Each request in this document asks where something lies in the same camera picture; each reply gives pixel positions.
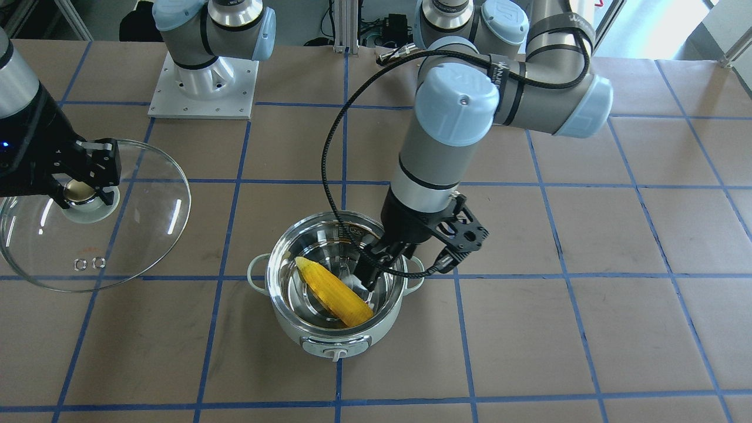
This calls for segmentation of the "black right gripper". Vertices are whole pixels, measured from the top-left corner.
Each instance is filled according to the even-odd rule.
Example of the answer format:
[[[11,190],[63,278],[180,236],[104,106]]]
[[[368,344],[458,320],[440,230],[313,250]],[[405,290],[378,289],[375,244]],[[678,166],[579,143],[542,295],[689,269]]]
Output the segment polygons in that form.
[[[61,209],[70,209],[65,186],[54,178],[66,174],[70,182],[86,185],[90,197],[112,206],[122,169],[118,140],[83,140],[39,86],[29,104],[2,118],[2,196],[47,195]]]

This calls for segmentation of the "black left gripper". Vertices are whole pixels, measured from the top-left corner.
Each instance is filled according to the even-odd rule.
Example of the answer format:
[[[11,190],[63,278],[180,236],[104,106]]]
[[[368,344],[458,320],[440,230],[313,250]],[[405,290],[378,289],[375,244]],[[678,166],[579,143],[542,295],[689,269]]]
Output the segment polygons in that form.
[[[419,244],[436,238],[444,249],[436,257],[438,265],[457,265],[470,252],[478,251],[489,231],[470,211],[467,198],[454,193],[448,206],[436,212],[423,212],[409,208],[388,190],[381,210],[383,236],[365,233],[360,239],[363,252],[355,265],[355,276],[366,291],[373,292],[376,282],[384,272],[381,267],[392,267],[398,256],[411,258]]]

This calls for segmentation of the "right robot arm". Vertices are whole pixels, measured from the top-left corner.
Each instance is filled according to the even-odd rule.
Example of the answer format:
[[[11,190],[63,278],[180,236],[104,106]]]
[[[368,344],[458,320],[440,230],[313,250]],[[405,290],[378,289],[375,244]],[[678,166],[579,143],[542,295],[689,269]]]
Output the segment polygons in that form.
[[[72,75],[72,100],[145,102],[150,72],[169,53],[178,88],[203,91],[196,75],[212,75],[218,91],[229,79],[226,57],[266,60],[274,48],[277,19],[260,1],[158,1],[156,27],[164,42],[94,43]],[[82,180],[100,194],[118,184],[111,142],[89,152],[39,77],[2,34],[2,198],[47,196],[64,204],[57,174]]]

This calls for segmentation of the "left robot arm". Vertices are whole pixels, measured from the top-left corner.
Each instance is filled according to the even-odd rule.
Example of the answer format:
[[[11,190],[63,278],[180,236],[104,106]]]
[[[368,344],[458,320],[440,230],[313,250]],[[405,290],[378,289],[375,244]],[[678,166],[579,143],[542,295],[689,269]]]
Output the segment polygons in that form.
[[[419,1],[416,44],[426,53],[412,120],[381,212],[383,235],[354,276],[372,291],[386,267],[419,244],[444,244],[432,271],[478,251],[487,229],[458,187],[491,127],[590,137],[612,110],[613,88],[590,69],[594,1]]]

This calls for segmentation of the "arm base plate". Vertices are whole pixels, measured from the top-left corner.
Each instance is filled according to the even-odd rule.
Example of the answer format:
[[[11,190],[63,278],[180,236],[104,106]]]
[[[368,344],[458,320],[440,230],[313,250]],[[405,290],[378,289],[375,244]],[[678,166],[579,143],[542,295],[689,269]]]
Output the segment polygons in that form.
[[[177,66],[167,54],[147,114],[156,119],[250,120],[260,64],[219,57],[204,69]]]

